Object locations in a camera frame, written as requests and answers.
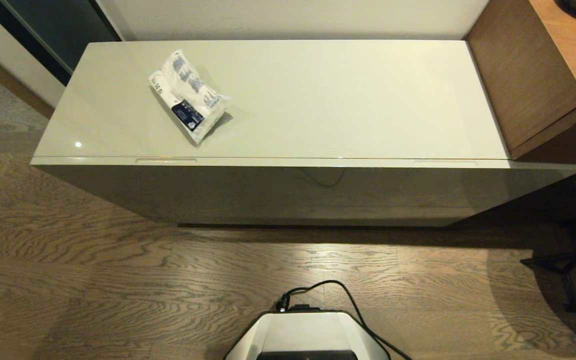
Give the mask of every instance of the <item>wooden drawer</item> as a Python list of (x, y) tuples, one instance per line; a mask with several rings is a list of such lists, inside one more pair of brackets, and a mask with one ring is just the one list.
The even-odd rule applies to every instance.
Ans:
[(467, 40), (512, 159), (576, 164), (576, 18), (490, 0)]

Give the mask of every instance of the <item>power cord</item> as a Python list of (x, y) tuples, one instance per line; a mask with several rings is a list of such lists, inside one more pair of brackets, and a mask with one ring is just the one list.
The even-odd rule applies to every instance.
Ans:
[(315, 289), (317, 287), (320, 287), (322, 285), (326, 285), (326, 284), (337, 284), (340, 287), (343, 288), (343, 290), (345, 291), (345, 293), (348, 295), (348, 298), (350, 299), (350, 302), (352, 303), (352, 307), (354, 307), (355, 312), (357, 312), (357, 317), (359, 317), (359, 322), (361, 323), (361, 326), (364, 330), (366, 330), (366, 332), (376, 341), (376, 342), (381, 342), (382, 344), (384, 344), (385, 346), (391, 348), (395, 353), (399, 354), (403, 359), (405, 360), (412, 360), (412, 358), (410, 356), (408, 356), (404, 351), (401, 351), (400, 349), (397, 348), (397, 346), (391, 344), (390, 342), (384, 340), (384, 338), (382, 338), (381, 336), (377, 335), (377, 333), (375, 333), (374, 331), (372, 331), (368, 325), (366, 325), (366, 321), (364, 320), (364, 317), (362, 316), (361, 311), (359, 311), (359, 306), (357, 306), (357, 303), (355, 302), (354, 297), (352, 296), (352, 294), (350, 294), (350, 290), (348, 290), (348, 288), (346, 287), (346, 285), (344, 285), (341, 281), (337, 281), (337, 280), (324, 280), (322, 282), (318, 282), (317, 284), (314, 284), (310, 287), (295, 287), (294, 289), (289, 290), (288, 292), (286, 292), (285, 294), (283, 294), (281, 296), (281, 299), (279, 299), (279, 301), (277, 301), (276, 304), (276, 309), (279, 312), (286, 312), (288, 311), (288, 308), (290, 306), (290, 296), (298, 293), (298, 294), (304, 294), (306, 292), (311, 291), (312, 289)]

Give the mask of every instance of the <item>black object on table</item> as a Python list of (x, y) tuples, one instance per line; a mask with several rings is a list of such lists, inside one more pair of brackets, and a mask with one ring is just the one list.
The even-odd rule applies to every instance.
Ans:
[[(567, 230), (574, 251), (561, 253), (558, 255), (535, 256), (530, 259), (519, 260), (524, 265), (538, 265), (548, 271), (561, 275), (561, 282), (566, 292), (568, 303), (564, 304), (564, 309), (569, 313), (576, 313), (576, 290), (570, 276), (570, 272), (576, 267), (576, 218), (562, 221), (559, 227)], [(563, 267), (556, 264), (567, 261)]]

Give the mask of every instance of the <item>wooden floor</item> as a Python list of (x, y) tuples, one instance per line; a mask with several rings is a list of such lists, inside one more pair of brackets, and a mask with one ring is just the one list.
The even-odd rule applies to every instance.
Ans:
[[(218, 360), (326, 279), (416, 360), (576, 358), (558, 277), (518, 262), (569, 249), (549, 217), (572, 180), (453, 228), (177, 228), (30, 167), (45, 125), (0, 87), (0, 360)], [(350, 308), (334, 285), (298, 299)]]

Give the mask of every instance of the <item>white wall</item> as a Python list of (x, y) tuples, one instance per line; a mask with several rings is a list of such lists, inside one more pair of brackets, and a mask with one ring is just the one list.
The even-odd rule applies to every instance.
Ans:
[(489, 0), (97, 0), (126, 41), (461, 39)]
[(64, 85), (0, 25), (0, 65), (52, 107), (64, 93)]

